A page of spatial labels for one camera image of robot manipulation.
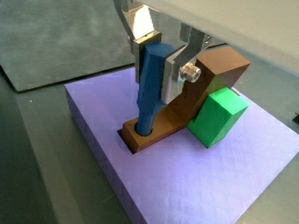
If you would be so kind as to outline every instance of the green block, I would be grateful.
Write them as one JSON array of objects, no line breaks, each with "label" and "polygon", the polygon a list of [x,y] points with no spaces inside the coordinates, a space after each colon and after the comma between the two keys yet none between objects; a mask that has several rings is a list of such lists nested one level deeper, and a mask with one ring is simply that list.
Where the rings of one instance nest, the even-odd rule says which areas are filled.
[{"label": "green block", "polygon": [[189,130],[210,148],[230,132],[249,103],[227,87],[210,94]]}]

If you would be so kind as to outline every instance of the purple foam block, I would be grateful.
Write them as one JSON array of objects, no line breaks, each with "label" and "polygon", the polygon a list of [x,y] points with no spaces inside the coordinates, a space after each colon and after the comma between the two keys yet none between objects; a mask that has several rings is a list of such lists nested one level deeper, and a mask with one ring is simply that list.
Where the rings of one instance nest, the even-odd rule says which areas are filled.
[{"label": "purple foam block", "polygon": [[133,155],[118,130],[138,115],[134,68],[66,87],[134,223],[235,223],[299,151],[299,136],[247,99],[245,115],[210,149],[183,129]]}]

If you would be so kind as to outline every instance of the brown block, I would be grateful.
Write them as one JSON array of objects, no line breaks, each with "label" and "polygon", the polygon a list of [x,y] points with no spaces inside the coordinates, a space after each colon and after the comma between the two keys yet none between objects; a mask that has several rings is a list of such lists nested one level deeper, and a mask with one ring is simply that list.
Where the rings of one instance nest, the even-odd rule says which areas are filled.
[{"label": "brown block", "polygon": [[127,121],[123,125],[123,129],[121,130],[121,136],[133,153],[139,152],[150,145],[158,143],[173,133],[186,127],[183,120],[169,107],[165,107],[157,114],[154,119],[154,129],[150,136],[139,136],[137,134],[137,121],[138,118]]},{"label": "brown block", "polygon": [[225,87],[231,88],[249,65],[250,61],[231,47],[199,55],[197,66],[202,70],[201,78],[195,83],[185,82],[181,95],[157,114],[151,135],[137,134],[138,118],[125,123],[121,136],[133,153],[139,152],[187,126],[190,120],[199,114],[209,94]]},{"label": "brown block", "polygon": [[229,46],[201,53],[197,61],[201,78],[195,83],[185,82],[182,94],[167,105],[186,125],[199,114],[209,94],[225,87],[231,88],[249,65],[250,61]]}]

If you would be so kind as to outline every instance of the blue block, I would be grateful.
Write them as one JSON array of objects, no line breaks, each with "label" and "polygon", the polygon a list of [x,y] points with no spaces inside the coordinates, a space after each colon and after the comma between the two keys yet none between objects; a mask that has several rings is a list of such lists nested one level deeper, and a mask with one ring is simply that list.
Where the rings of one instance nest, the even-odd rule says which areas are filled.
[{"label": "blue block", "polygon": [[137,133],[141,136],[151,134],[155,114],[165,106],[162,101],[165,59],[173,52],[174,47],[162,42],[149,44],[145,49],[145,64],[137,100],[139,107]]}]

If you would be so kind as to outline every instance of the bolt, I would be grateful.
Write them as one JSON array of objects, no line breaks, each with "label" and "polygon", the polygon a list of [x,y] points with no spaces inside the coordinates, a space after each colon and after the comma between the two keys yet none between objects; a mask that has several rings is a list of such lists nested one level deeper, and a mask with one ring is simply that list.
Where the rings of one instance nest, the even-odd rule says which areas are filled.
[{"label": "bolt", "polygon": [[181,67],[181,77],[185,81],[195,82],[202,75],[202,70],[193,64],[187,63]]}]

